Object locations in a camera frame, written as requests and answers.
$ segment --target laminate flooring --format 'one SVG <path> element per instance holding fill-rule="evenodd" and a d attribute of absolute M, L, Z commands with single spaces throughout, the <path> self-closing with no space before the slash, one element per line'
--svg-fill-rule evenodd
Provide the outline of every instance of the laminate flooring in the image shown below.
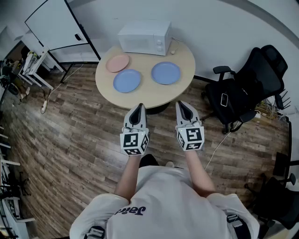
<path fill-rule="evenodd" d="M 69 75 L 78 67 L 72 67 Z M 31 196 L 22 201 L 26 211 L 36 218 L 39 238 L 67 236 L 72 222 L 95 196 L 113 192 L 128 160 L 121 154 L 119 139 L 128 110 L 102 97 L 95 71 L 96 65 L 84 65 L 72 75 L 51 94 L 45 114 L 40 113 L 44 95 L 37 86 L 31 87 L 20 105 L 9 92 L 4 97 L 1 124 L 12 147 L 7 159 L 20 162 L 28 175 Z M 52 71 L 46 80 L 56 87 L 62 75 Z M 178 97 L 195 107 L 200 116 L 211 112 L 208 101 L 200 97 L 206 84 L 194 79 Z M 162 166 L 173 161 L 186 169 L 175 126 L 175 102 L 164 112 L 149 115 L 151 136 L 146 153 L 153 154 Z M 208 118 L 203 126 L 205 143 L 198 154 L 206 166 L 224 135 L 217 118 Z M 258 190 L 260 174 L 271 176 L 276 152 L 287 153 L 288 135 L 284 119 L 266 117 L 253 119 L 231 133 L 207 168 L 217 190 L 236 193 L 247 205 L 253 197 L 244 184 Z"/>

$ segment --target microwave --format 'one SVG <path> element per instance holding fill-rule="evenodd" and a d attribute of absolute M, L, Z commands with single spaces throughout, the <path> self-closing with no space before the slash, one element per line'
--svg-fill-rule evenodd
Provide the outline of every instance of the microwave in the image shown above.
<path fill-rule="evenodd" d="M 170 21 L 134 21 L 121 29 L 118 38 L 124 52 L 165 56 L 171 42 L 170 29 Z"/>

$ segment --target person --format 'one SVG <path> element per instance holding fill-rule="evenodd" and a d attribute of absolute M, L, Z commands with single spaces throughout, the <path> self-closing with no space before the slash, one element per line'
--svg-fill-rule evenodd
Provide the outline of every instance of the person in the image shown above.
<path fill-rule="evenodd" d="M 189 171 L 161 167 L 152 155 L 130 156 L 114 193 L 90 202 L 70 238 L 89 238 L 91 227 L 100 226 L 108 239 L 235 239 L 227 218 L 236 214 L 248 227 L 247 238 L 256 239 L 259 223 L 238 196 L 217 193 L 196 151 L 184 153 Z"/>

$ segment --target black chair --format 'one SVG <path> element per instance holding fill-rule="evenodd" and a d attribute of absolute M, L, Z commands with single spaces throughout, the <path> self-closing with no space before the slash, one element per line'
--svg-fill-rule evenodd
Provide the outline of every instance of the black chair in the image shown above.
<path fill-rule="evenodd" d="M 263 238 L 269 227 L 280 222 L 286 229 L 290 230 L 299 222 L 299 192 L 291 191 L 285 188 L 281 183 L 296 183 L 294 174 L 287 180 L 277 180 L 272 177 L 266 183 L 266 176 L 262 174 L 263 184 L 259 193 L 249 188 L 247 184 L 244 187 L 250 190 L 256 199 L 247 207 L 253 208 L 253 213 L 265 224 L 261 226 L 258 238 Z"/>
<path fill-rule="evenodd" d="M 218 66 L 213 69 L 215 74 L 220 74 L 219 81 L 206 85 L 206 92 L 202 97 L 207 96 L 213 108 L 213 113 L 203 117 L 216 115 L 222 124 L 225 125 L 225 134 L 237 131 L 244 122 L 253 119 L 256 115 L 255 107 L 262 100 L 280 94 L 284 90 L 282 76 L 287 69 L 285 60 L 279 54 L 275 60 L 273 51 L 279 52 L 273 46 L 264 46 L 262 49 L 253 48 L 245 65 L 237 73 L 228 66 Z M 224 79 L 225 73 L 230 73 L 234 79 Z M 228 95 L 227 106 L 221 105 L 222 94 Z M 241 124 L 233 129 L 234 122 Z"/>

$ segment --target wooden table top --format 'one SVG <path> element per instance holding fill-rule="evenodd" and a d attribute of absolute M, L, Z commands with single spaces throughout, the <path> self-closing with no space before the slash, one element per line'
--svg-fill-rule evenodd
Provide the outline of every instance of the wooden table top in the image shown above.
<path fill-rule="evenodd" d="M 134 69 L 141 73 L 139 86 L 129 93 L 120 93 L 113 87 L 113 80 L 117 73 L 111 73 L 106 69 L 106 62 L 111 57 L 124 54 L 120 47 L 112 47 L 100 60 L 95 73 L 96 85 L 100 93 L 112 104 L 127 109 L 139 103 L 143 103 L 146 108 L 153 108 L 172 101 L 189 86 L 195 73 L 195 60 L 192 52 L 180 42 L 176 53 L 172 55 L 171 51 L 177 47 L 178 43 L 172 40 L 166 56 L 126 53 L 130 56 L 126 69 Z M 156 83 L 151 78 L 151 70 L 159 62 L 172 62 L 178 65 L 181 78 L 170 85 Z"/>

